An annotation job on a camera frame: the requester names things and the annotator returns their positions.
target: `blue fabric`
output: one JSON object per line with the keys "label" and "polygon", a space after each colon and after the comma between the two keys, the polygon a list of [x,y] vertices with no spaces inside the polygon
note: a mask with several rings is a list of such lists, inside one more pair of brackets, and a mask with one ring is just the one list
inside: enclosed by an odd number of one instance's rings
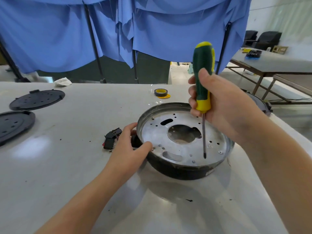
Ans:
{"label": "blue fabric", "polygon": [[[194,5],[187,1],[176,1],[177,5],[171,12],[178,13],[179,8],[184,12],[197,10],[209,6],[207,3],[212,0],[204,4],[200,1],[195,3],[192,0]],[[136,0],[135,4],[139,7],[142,2]],[[168,61],[190,62],[195,46],[202,41],[209,41],[215,49],[216,61],[219,61],[225,26],[230,21],[232,29],[220,64],[222,71],[243,44],[250,2],[225,0],[189,14],[164,14],[169,12],[165,5],[152,6],[151,3],[156,1],[147,0],[143,10],[137,9],[134,13],[133,49]]]}
{"label": "blue fabric", "polygon": [[[105,0],[89,12],[99,56],[133,67],[131,0]],[[83,5],[0,0],[0,19],[2,42],[23,73],[69,71],[95,60]]]}
{"label": "blue fabric", "polygon": [[[212,42],[222,70],[243,43],[251,0],[84,0],[99,56],[133,67],[132,49],[168,61],[192,61]],[[0,0],[0,37],[24,73],[63,72],[93,60],[82,0]]]}

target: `green and yellow screwdriver handle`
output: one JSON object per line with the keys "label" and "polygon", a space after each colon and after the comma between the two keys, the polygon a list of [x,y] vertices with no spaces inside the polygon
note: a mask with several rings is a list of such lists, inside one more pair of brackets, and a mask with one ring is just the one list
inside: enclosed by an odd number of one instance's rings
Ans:
{"label": "green and yellow screwdriver handle", "polygon": [[201,68],[205,68],[212,75],[215,64],[215,52],[213,46],[209,42],[199,43],[193,54],[193,70],[196,79],[197,91],[197,110],[206,113],[211,109],[210,92],[204,88],[198,78],[198,72]]}

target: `table leg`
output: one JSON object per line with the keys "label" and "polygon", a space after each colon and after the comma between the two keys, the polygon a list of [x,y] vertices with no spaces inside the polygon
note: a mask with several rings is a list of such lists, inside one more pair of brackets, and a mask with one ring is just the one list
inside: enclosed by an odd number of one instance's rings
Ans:
{"label": "table leg", "polygon": [[253,94],[253,95],[255,95],[255,93],[257,92],[257,90],[258,90],[258,88],[259,88],[259,86],[260,86],[260,84],[261,84],[263,78],[264,78],[264,75],[263,75],[263,76],[260,76],[260,78],[259,78],[259,80],[258,80],[258,82],[257,82],[257,84],[256,84],[256,86],[255,86],[255,88],[254,88],[254,90],[252,91],[252,94]]}
{"label": "table leg", "polygon": [[266,92],[264,93],[263,97],[261,98],[261,100],[264,100],[266,98],[266,96],[268,95],[269,91],[271,90],[271,88],[273,87],[274,83],[275,83],[276,79],[273,79],[270,86],[268,87],[268,89],[266,90]]}

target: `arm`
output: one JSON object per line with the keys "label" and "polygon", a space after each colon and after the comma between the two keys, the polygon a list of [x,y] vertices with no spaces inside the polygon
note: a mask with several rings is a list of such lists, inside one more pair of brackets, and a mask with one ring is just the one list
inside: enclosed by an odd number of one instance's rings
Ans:
{"label": "arm", "polygon": [[58,211],[36,234],[41,233],[89,233],[113,194],[138,170],[147,153],[150,142],[133,151],[130,135],[137,123],[126,126],[116,148],[103,171],[60,211]]}
{"label": "arm", "polygon": [[[236,85],[205,69],[199,79],[212,93],[206,119],[245,150],[288,232],[312,233],[311,157]],[[191,113],[201,116],[196,87],[189,94]]]}

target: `person's left hand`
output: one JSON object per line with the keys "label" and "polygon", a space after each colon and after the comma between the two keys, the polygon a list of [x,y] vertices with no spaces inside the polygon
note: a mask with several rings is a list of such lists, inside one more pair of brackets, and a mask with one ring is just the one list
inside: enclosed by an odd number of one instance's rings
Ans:
{"label": "person's left hand", "polygon": [[148,152],[153,148],[151,142],[145,142],[138,149],[132,149],[131,135],[136,134],[136,130],[133,129],[137,124],[137,122],[131,123],[123,129],[103,170],[113,174],[118,179],[119,186],[123,185],[138,170]]}

